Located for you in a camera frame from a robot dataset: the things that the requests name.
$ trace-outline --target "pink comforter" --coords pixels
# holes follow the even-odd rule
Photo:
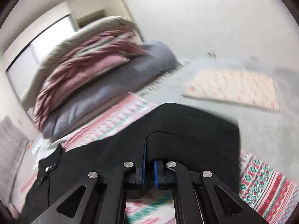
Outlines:
[[[115,39],[107,45],[72,58],[76,52],[85,46],[113,37]],[[50,112],[62,102],[61,99],[65,99],[65,96],[90,81],[90,78],[95,77],[98,72],[127,62],[128,59],[125,58],[124,54],[142,55],[146,53],[131,41],[132,37],[133,33],[128,32],[125,27],[106,31],[90,38],[61,58],[57,63],[57,68],[47,78],[36,99],[34,123],[37,128],[42,129]]]

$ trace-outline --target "white wall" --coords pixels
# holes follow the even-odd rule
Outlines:
[[[145,39],[178,57],[248,59],[299,69],[299,27],[281,0],[126,0]]]
[[[0,70],[0,120],[9,115],[13,124],[17,126],[27,137],[32,140],[38,135],[31,120],[21,107],[9,84],[4,70]]]

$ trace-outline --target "window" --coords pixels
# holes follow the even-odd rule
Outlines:
[[[35,37],[10,64],[6,71],[19,98],[46,55],[62,40],[74,34],[76,29],[73,24],[70,16],[57,21]]]

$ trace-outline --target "metal bolt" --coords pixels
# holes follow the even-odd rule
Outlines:
[[[127,162],[124,163],[124,166],[125,167],[132,167],[133,163],[131,161],[127,161]]]
[[[204,172],[202,173],[202,175],[203,175],[204,177],[206,177],[206,178],[210,178],[210,177],[212,177],[212,173],[211,173],[210,171],[204,171]]]
[[[98,174],[97,174],[97,172],[90,172],[88,174],[88,176],[89,176],[89,178],[94,179],[94,178],[96,178],[98,176]]]
[[[168,167],[175,167],[175,166],[176,166],[176,163],[175,163],[174,161],[169,161],[169,162],[167,163],[167,166],[168,166]]]

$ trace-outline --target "black metal arm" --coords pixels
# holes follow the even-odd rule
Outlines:
[[[180,163],[155,163],[158,189],[172,189],[178,224],[266,224],[250,206],[210,171],[195,173]],[[32,224],[123,224],[131,162],[117,166],[108,184],[95,172],[51,205]]]

